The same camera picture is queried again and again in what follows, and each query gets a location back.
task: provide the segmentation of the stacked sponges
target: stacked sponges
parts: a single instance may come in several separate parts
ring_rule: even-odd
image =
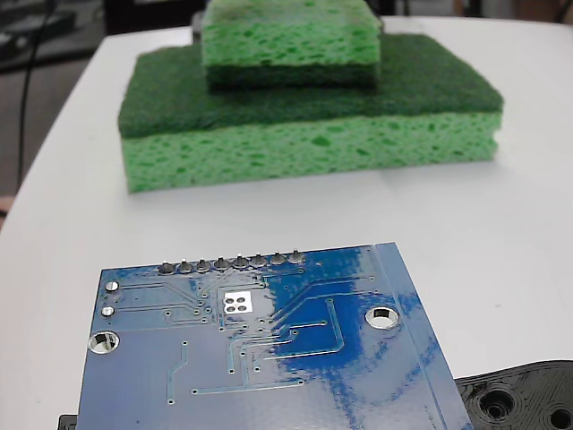
[[[492,158],[502,98],[468,64],[380,40],[362,0],[297,1],[212,0],[202,45],[139,58],[119,117],[130,191]],[[320,13],[287,7],[303,4]]]
[[[375,86],[380,28],[362,0],[212,0],[202,23],[211,88]]]

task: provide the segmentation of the mounting hole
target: mounting hole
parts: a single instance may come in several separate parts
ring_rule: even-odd
[[[373,307],[366,313],[366,322],[374,329],[389,330],[398,325],[398,312],[386,306]]]
[[[552,413],[551,423],[555,428],[559,428],[560,430],[571,428],[573,417],[568,410],[557,409]]]
[[[490,391],[480,399],[482,412],[492,419],[503,419],[511,413],[513,407],[513,398],[501,390]]]
[[[112,331],[99,331],[88,341],[88,349],[95,354],[109,354],[119,345],[119,336]]]

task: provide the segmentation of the blue circuit board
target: blue circuit board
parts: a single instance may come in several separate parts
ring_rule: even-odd
[[[394,244],[102,271],[78,430],[470,430]]]

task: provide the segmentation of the cable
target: cable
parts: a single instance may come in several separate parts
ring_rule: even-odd
[[[569,9],[571,8],[571,6],[573,5],[573,0],[568,0],[567,2],[565,2],[563,4],[563,6],[560,8],[559,12],[557,13],[557,16],[555,17],[555,22],[562,24],[565,21],[565,17],[567,16],[567,13],[569,12]]]
[[[34,68],[34,63],[36,62],[36,54],[38,53],[39,44],[42,41],[42,36],[44,35],[44,29],[47,26],[52,13],[56,9],[56,2],[47,2],[46,14],[44,19],[38,29],[36,37],[32,40],[32,52],[30,53],[30,60],[28,61],[28,67],[26,67],[26,73],[24,74],[24,86],[21,92],[21,102],[20,102],[20,129],[18,137],[18,173],[16,177],[16,187],[17,190],[20,189],[21,183],[24,176],[24,137],[26,132],[26,104],[28,100],[28,88],[30,86],[30,77],[32,75],[32,70]]]

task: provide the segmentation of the white table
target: white table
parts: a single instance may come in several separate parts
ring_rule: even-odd
[[[190,31],[104,41],[0,235],[0,428],[76,413],[102,268],[182,257],[396,241],[455,377],[573,359],[573,30],[387,30],[435,37],[501,91],[495,161],[128,195],[116,118],[135,57]]]

